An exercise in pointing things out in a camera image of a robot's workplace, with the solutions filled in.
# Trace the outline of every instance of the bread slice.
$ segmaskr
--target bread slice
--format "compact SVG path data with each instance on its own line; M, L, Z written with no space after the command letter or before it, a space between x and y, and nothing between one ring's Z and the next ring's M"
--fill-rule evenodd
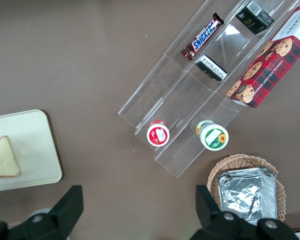
M0 178L20 176L7 136L0 137Z

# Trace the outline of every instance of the red plaid pattern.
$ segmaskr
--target red plaid pattern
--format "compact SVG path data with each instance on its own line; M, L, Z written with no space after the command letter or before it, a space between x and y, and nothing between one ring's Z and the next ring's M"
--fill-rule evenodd
M260 57L257 57L243 73L239 79L241 83L236 91L230 96L231 99L239 100L247 107L254 109L263 101L263 99L265 99L277 82L283 78L300 57L300 40L295 36L289 36L287 38L291 38L292 40L292 47L289 53L285 56L281 56L273 50L274 46L285 38L274 41L271 47L269 47L269 49ZM252 77L244 80L247 71L258 62L262 62L259 70ZM243 92L246 88L247 91L251 91L251 87L254 91L253 98L249 97L249 93Z

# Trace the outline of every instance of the cookie picture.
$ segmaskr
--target cookie picture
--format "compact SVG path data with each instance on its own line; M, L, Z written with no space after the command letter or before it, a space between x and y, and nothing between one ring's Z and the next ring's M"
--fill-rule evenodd
M199 125L199 126L196 126L196 128L195 128L195 133L196 133L197 136L200 136L200 129L201 129L201 126L200 126L200 125Z
M237 91L237 89L239 88L240 84L241 84L240 80L236 81L235 84L233 84L233 86L230 88L230 90L226 93L226 95L228 97L231 97L232 94L234 94Z
M255 65L250 67L248 69L248 71L246 71L245 75L243 76L243 80L247 80L247 79L251 78L253 75L255 75L256 72L258 72L258 70L261 68L261 65L262 65L262 62L259 61Z
M275 55L274 51L271 51L267 56L265 56L265 60L268 61L271 57Z
M251 85L244 85L239 90L235 97L246 104L250 103L254 98L255 90Z
M264 48L261 50L261 52L256 56L257 58L261 57L274 43L274 41L268 41L267 44L264 46Z
M271 51L278 53L281 57L287 55L292 48L292 39L286 38L277 43Z

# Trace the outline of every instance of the white plate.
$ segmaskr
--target white plate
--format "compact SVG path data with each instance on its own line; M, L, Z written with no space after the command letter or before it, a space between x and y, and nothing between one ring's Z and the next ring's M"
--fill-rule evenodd
M0 191L58 182L62 171L48 118L41 110L0 116L21 176L0 178Z

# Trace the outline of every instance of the brown tabletop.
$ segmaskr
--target brown tabletop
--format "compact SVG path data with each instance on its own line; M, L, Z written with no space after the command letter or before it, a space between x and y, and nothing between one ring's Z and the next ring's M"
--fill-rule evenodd
M256 110L228 125L225 149L205 151L180 178L117 114L202 4L0 0L0 115L45 111L63 171L55 184L0 191L1 221L23 221L82 185L72 239L189 239L200 228L196 185L241 153L276 167L285 222L300 228L300 59Z

